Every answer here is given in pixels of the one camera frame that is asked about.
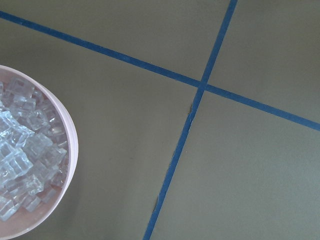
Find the pink bowl of ice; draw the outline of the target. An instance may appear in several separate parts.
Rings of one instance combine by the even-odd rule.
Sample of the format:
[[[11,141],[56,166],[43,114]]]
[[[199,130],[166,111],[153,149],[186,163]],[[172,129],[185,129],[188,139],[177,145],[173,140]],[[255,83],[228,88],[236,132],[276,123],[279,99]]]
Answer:
[[[55,210],[79,153],[61,101],[26,74],[0,68],[0,237],[19,237]]]

